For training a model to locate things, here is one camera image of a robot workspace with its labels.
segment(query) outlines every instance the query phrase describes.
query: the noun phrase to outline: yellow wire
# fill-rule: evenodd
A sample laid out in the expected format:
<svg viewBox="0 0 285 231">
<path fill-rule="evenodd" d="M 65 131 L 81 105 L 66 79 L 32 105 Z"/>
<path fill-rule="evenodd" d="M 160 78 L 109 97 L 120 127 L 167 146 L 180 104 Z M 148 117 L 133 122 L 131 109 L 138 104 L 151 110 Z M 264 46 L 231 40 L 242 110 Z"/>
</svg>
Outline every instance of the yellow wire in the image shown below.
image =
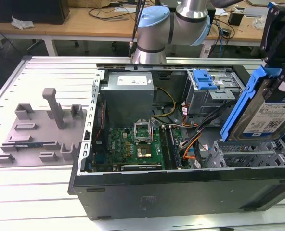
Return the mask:
<svg viewBox="0 0 285 231">
<path fill-rule="evenodd" d="M 165 92 L 165 93 L 171 98 L 171 100 L 172 100 L 172 102 L 173 102 L 173 108 L 172 108 L 172 110 L 171 110 L 170 112 L 168 112 L 168 113 L 161 114 L 161 115 L 152 115 L 151 117 L 165 117 L 165 116 L 169 116 L 169 115 L 171 115 L 172 113 L 174 113 L 174 111 L 176 110 L 176 102 L 175 102 L 175 100 L 173 99 L 173 97 L 172 97 L 166 90 L 164 90 L 163 88 L 158 88 L 158 89 L 161 89 L 163 92 Z"/>
</svg>

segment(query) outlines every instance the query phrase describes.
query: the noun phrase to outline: sticker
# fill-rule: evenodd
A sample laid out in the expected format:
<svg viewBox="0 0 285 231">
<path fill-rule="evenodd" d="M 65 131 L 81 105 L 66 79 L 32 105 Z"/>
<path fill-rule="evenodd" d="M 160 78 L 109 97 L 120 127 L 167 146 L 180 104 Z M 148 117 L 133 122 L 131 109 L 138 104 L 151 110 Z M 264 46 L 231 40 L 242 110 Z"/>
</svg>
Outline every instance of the sticker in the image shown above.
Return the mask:
<svg viewBox="0 0 285 231">
<path fill-rule="evenodd" d="M 148 85 L 147 76 L 118 76 L 118 85 L 121 86 Z"/>
<path fill-rule="evenodd" d="M 195 160 L 194 164 L 195 164 L 196 168 L 201 168 L 201 164 L 197 160 Z"/>
<path fill-rule="evenodd" d="M 285 103 L 263 103 L 243 133 L 274 133 L 285 121 Z"/>
<path fill-rule="evenodd" d="M 223 81 L 221 81 L 221 80 L 214 80 L 213 83 L 215 85 L 224 85 Z"/>
<path fill-rule="evenodd" d="M 182 108 L 182 111 L 183 111 L 183 115 L 187 116 L 187 108 L 186 108 L 186 107 L 183 107 L 183 108 Z"/>
<path fill-rule="evenodd" d="M 27 148 L 28 145 L 26 144 L 21 144 L 21 145 L 15 145 L 16 148 Z"/>
</svg>

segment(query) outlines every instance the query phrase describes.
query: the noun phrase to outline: computer tower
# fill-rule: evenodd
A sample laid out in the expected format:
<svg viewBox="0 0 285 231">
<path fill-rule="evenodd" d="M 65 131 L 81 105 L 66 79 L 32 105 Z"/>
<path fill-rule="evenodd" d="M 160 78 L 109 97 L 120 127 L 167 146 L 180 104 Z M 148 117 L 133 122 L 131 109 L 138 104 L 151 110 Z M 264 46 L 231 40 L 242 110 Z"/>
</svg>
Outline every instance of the computer tower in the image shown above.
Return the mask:
<svg viewBox="0 0 285 231">
<path fill-rule="evenodd" d="M 0 0 L 0 23 L 12 21 L 12 16 L 34 23 L 63 24 L 69 15 L 67 0 Z"/>
</svg>

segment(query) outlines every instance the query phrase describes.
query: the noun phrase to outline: wooden desk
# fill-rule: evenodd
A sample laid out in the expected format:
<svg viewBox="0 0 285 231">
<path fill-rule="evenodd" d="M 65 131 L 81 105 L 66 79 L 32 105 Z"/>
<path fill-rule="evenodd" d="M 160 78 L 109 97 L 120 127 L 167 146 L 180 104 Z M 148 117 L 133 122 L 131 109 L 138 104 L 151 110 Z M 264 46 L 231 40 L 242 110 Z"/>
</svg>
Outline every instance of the wooden desk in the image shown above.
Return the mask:
<svg viewBox="0 0 285 231">
<path fill-rule="evenodd" d="M 110 17 L 121 14 L 124 13 L 100 13 L 98 16 Z M 70 14 L 62 25 L 34 23 L 34 28 L 20 30 L 11 23 L 0 23 L 0 31 L 9 39 L 42 39 L 49 56 L 57 56 L 54 40 L 130 41 L 134 20 L 129 15 L 124 17 L 128 20 L 108 22 L 90 17 L 86 8 L 70 8 Z"/>
<path fill-rule="evenodd" d="M 245 2 L 239 6 L 249 6 Z M 109 12 L 100 13 L 99 16 L 109 17 L 123 13 Z M 82 41 L 130 41 L 134 21 L 129 15 L 127 21 L 108 22 L 88 15 L 86 8 L 70 8 L 70 14 L 62 25 L 35 23 L 34 28 L 19 30 L 10 23 L 0 23 L 0 31 L 10 39 L 42 39 L 45 41 L 49 56 L 57 56 L 54 40 L 82 40 Z M 227 22 L 229 16 L 217 17 Z M 240 26 L 233 26 L 235 36 L 229 41 L 230 45 L 259 46 L 263 30 L 256 30 L 253 25 L 254 19 L 243 18 Z M 207 57 L 209 51 L 218 38 L 218 29 L 212 25 L 210 34 L 204 42 L 201 57 Z"/>
</svg>

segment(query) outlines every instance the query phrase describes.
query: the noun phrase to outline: robotic arm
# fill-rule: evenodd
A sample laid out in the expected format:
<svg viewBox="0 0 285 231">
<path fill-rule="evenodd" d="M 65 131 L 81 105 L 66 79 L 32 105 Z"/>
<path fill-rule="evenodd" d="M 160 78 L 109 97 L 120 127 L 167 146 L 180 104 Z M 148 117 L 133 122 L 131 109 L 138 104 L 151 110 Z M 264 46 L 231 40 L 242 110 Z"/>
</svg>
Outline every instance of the robotic arm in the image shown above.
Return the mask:
<svg viewBox="0 0 285 231">
<path fill-rule="evenodd" d="M 223 8 L 242 0 L 211 0 Z M 142 11 L 138 25 L 137 49 L 133 63 L 162 64 L 166 62 L 166 44 L 200 45 L 209 31 L 210 18 L 206 0 L 183 0 L 176 13 L 164 6 L 152 6 Z"/>
</svg>

